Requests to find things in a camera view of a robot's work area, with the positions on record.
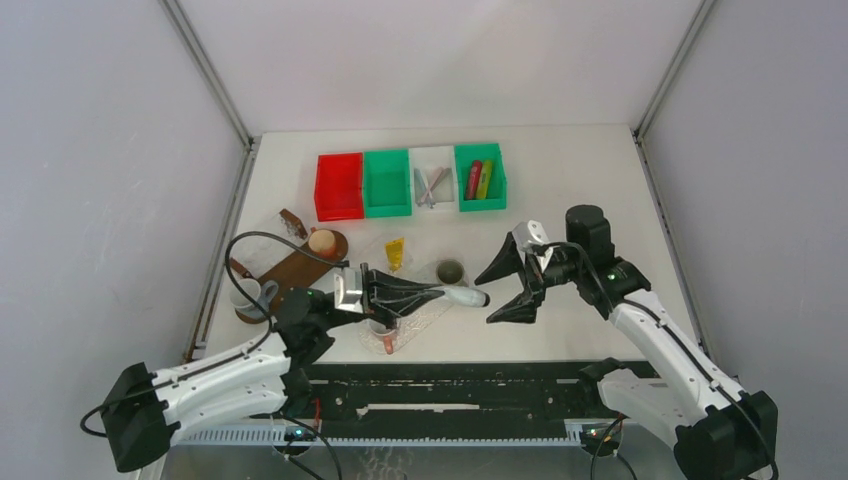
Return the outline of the clear acrylic holder box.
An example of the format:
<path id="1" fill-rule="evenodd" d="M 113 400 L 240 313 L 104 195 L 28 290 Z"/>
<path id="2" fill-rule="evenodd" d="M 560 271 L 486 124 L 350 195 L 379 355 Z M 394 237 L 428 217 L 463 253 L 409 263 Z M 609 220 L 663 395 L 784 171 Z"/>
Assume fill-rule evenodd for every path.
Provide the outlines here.
<path id="1" fill-rule="evenodd" d="M 411 279 L 416 270 L 412 244 L 402 236 L 378 238 L 366 249 L 363 258 L 372 268 L 401 278 Z"/>

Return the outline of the white toothpaste tube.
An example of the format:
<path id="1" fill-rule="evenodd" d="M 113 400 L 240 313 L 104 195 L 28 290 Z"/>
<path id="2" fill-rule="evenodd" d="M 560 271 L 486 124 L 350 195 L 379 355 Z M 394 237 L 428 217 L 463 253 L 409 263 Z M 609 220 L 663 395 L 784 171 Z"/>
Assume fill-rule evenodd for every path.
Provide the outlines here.
<path id="1" fill-rule="evenodd" d="M 486 307 L 491 301 L 487 293 L 471 287 L 442 285 L 433 288 L 433 291 L 441 292 L 443 298 L 453 304 L 471 308 Z"/>

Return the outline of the grey ceramic mug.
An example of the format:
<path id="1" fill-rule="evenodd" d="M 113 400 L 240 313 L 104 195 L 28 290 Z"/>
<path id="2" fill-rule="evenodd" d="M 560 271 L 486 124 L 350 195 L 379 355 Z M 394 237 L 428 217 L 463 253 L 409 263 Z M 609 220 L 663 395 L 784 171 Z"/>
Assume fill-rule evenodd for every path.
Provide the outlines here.
<path id="1" fill-rule="evenodd" d="M 440 285 L 468 286 L 466 269 L 457 259 L 439 260 L 435 266 L 435 276 Z"/>

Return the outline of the beige cup orange handle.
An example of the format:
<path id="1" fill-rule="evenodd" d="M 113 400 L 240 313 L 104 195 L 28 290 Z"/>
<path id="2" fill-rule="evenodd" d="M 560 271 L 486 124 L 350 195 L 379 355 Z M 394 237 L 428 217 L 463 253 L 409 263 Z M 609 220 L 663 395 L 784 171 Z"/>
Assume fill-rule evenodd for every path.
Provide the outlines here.
<path id="1" fill-rule="evenodd" d="M 308 238 L 309 249 L 325 259 L 333 258 L 337 250 L 335 233 L 328 229 L 314 229 Z"/>

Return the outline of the green yellow toothpaste tube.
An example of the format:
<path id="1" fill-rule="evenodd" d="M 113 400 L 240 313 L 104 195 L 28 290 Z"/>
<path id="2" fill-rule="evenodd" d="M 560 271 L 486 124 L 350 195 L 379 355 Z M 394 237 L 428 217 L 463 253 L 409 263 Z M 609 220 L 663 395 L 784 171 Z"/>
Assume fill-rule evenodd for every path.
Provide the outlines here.
<path id="1" fill-rule="evenodd" d="M 480 173 L 478 177 L 477 187 L 474 198 L 476 200 L 485 200 L 488 198 L 488 192 L 491 185 L 492 174 L 494 170 L 494 161 L 487 159 L 481 162 Z"/>

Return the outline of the white blue mug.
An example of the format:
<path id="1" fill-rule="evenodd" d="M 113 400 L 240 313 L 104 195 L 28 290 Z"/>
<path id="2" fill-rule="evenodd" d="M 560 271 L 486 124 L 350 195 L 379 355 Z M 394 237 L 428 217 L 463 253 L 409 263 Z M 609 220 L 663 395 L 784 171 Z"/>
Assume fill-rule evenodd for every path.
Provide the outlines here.
<path id="1" fill-rule="evenodd" d="M 236 282 L 229 299 L 236 314 L 245 322 L 261 322 L 271 311 L 271 301 L 278 291 L 279 285 L 273 280 L 260 283 L 244 278 Z"/>

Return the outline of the clear holder with wooden ends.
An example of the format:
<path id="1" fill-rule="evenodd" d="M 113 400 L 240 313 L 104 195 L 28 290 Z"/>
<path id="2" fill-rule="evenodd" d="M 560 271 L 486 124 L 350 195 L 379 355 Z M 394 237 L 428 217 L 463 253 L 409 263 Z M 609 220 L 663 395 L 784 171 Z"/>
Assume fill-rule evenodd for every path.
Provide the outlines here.
<path id="1" fill-rule="evenodd" d="M 309 235 L 301 219 L 287 209 L 263 220 L 253 231 L 272 234 L 298 246 L 302 246 Z M 250 236 L 236 242 L 231 250 L 229 265 L 239 278 L 259 278 L 293 252 L 290 246 L 276 240 Z"/>

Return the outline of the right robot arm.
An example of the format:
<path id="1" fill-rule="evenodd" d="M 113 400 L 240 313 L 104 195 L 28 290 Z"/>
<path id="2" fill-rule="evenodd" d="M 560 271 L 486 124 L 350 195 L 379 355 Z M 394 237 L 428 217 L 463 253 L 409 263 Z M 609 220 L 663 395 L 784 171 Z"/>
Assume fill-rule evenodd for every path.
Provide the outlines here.
<path id="1" fill-rule="evenodd" d="M 747 392 L 679 328 L 643 273 L 616 254 L 600 207 L 569 208 L 565 235 L 552 242 L 535 220 L 506 235 L 474 282 L 517 275 L 523 290 L 488 323 L 532 324 L 548 289 L 574 284 L 659 376 L 641 378 L 614 358 L 592 364 L 582 370 L 577 391 L 584 412 L 602 416 L 612 410 L 634 420 L 672 450 L 688 479 L 749 479 L 763 470 L 778 478 L 772 398 Z"/>

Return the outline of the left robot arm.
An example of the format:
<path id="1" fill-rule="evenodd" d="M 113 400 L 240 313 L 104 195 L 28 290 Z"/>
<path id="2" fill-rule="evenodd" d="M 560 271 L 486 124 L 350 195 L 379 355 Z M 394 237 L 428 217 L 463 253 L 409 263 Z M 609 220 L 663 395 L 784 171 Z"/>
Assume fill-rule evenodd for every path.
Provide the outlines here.
<path id="1" fill-rule="evenodd" d="M 96 410 L 117 471 L 139 470 L 186 437 L 233 420 L 279 410 L 305 414 L 311 388 L 286 378 L 329 350 L 330 330 L 364 320 L 393 328 L 446 294 L 442 285 L 346 268 L 330 292 L 290 289 L 266 332 L 236 347 L 157 371 L 144 363 L 125 368 Z"/>

